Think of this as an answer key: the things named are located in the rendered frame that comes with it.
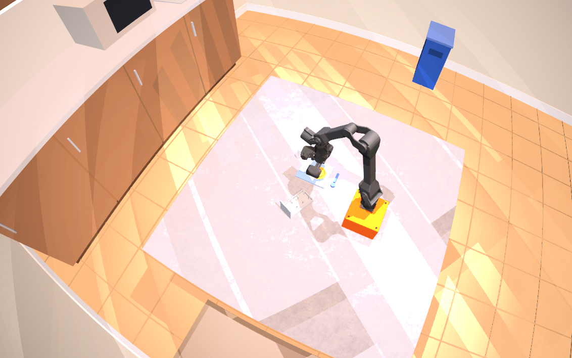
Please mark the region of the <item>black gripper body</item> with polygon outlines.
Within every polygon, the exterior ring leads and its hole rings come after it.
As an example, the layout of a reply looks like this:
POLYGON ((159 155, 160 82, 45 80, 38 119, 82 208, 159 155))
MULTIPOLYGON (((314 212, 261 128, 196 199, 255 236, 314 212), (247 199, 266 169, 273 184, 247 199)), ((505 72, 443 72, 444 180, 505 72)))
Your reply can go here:
POLYGON ((325 163, 326 159, 328 158, 328 155, 319 155, 316 153, 316 151, 313 152, 314 154, 314 160, 317 162, 316 165, 309 165, 307 170, 306 170, 306 174, 310 175, 314 178, 319 178, 322 172, 322 169, 320 168, 322 164, 325 163))

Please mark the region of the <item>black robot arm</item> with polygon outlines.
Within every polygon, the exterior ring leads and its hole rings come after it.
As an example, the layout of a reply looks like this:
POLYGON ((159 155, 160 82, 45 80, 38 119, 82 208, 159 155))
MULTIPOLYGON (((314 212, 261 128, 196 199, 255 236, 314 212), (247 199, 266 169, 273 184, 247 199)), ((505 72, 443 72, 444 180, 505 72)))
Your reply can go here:
POLYGON ((314 160, 313 152, 319 155, 327 154, 333 149, 329 141, 341 138, 349 138, 352 146, 356 148, 363 156, 363 180, 359 183, 359 191, 361 195, 360 208, 373 212, 378 199, 383 194, 379 182, 376 180, 376 152, 380 146, 380 136, 371 128, 357 125, 354 122, 344 124, 338 127, 325 126, 315 133, 308 127, 304 128, 300 137, 310 146, 304 146, 301 151, 301 158, 314 160), (359 141, 354 139, 353 134, 362 133, 363 137, 359 141), (315 146, 313 147, 312 145, 315 146))

